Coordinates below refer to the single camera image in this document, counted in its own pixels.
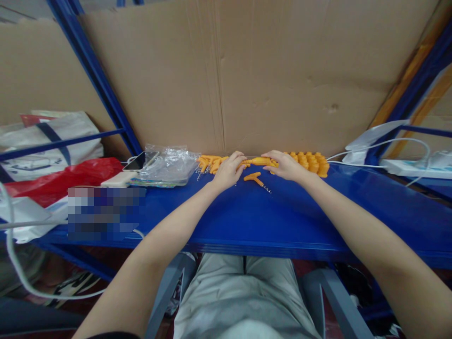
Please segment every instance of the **phone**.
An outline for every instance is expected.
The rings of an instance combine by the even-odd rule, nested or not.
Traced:
[[[134,160],[128,163],[122,171],[139,172],[143,169],[143,167],[151,164],[155,160],[155,157],[159,154],[160,152],[142,152]]]

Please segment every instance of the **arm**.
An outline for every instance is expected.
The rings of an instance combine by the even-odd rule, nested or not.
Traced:
[[[262,156],[279,162],[264,169],[297,182],[319,204],[378,281],[408,338],[452,338],[452,291],[402,239],[290,156]]]
[[[213,181],[162,220],[133,250],[74,335],[74,339],[123,331],[144,337],[161,277],[182,250],[199,219],[215,198],[233,186],[245,160],[235,152]]]

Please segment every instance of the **khaki pants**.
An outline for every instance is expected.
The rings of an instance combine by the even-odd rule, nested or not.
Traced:
[[[262,296],[292,314],[310,333],[318,336],[298,288],[290,259],[243,257],[206,253],[188,286],[174,320],[174,338],[184,334],[192,315],[206,304],[229,298]]]

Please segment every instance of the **white tote bag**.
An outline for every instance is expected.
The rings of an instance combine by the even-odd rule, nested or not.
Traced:
[[[86,113],[75,112],[62,118],[0,135],[0,147],[7,152],[97,133],[99,130]],[[104,148],[100,139],[94,139],[2,161],[1,166],[14,181],[23,181],[33,180],[64,170],[67,166],[102,156],[104,156]]]

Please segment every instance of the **blue shelf surface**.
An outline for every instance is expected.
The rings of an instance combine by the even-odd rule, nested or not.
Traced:
[[[242,179],[223,192],[207,209],[185,250],[236,255],[288,257],[309,260],[354,261],[339,233],[309,194],[252,166],[244,175],[260,171],[269,194]],[[177,206],[213,179],[210,174],[187,186],[148,188],[145,234]],[[396,232],[432,267],[452,268],[452,210],[372,170],[332,164],[325,181],[368,210]],[[58,226],[38,240],[45,243],[134,248],[139,235],[123,241],[69,242],[67,226]]]

